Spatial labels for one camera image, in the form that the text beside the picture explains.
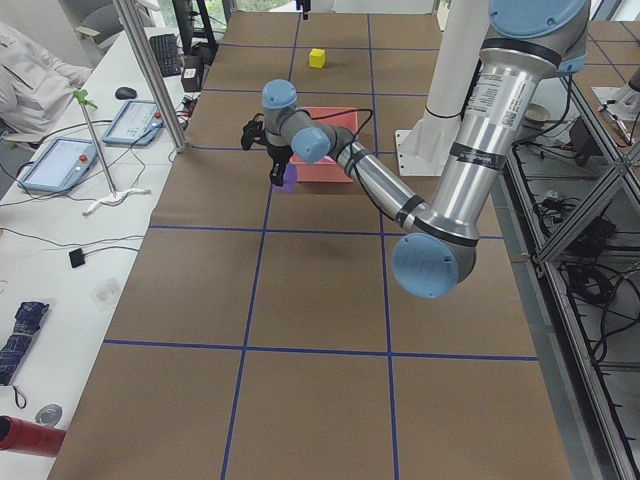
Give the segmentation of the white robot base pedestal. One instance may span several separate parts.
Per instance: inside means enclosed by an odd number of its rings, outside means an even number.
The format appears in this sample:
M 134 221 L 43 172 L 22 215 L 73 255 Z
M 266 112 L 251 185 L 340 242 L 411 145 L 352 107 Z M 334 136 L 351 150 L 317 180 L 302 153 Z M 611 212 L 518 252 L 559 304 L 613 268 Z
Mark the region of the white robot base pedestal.
M 398 168 L 405 177 L 442 174 L 488 30 L 488 5 L 482 0 L 450 4 L 424 114 L 412 129 L 395 132 Z

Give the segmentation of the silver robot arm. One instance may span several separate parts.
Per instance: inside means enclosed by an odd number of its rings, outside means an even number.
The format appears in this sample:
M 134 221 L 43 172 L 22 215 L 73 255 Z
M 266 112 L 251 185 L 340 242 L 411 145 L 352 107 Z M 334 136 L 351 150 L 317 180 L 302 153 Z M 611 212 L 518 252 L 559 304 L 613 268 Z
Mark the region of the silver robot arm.
M 289 81 L 268 82 L 262 106 L 273 182 L 282 183 L 292 156 L 333 159 L 404 229 L 392 255 L 397 283 L 420 298 L 447 294 L 474 268 L 479 215 L 538 84 L 583 67 L 588 21 L 585 1 L 473 1 L 469 14 L 452 3 L 439 56 L 456 65 L 449 79 L 462 120 L 431 200 L 350 130 L 314 121 Z

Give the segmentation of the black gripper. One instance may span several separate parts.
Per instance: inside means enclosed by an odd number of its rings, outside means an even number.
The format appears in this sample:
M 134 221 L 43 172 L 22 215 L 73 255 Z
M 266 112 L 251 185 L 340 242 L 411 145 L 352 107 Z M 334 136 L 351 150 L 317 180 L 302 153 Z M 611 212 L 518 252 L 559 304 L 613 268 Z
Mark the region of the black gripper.
M 292 157 L 292 149 L 289 145 L 276 146 L 268 145 L 267 153 L 273 161 L 269 178 L 272 185 L 283 185 L 287 163 Z

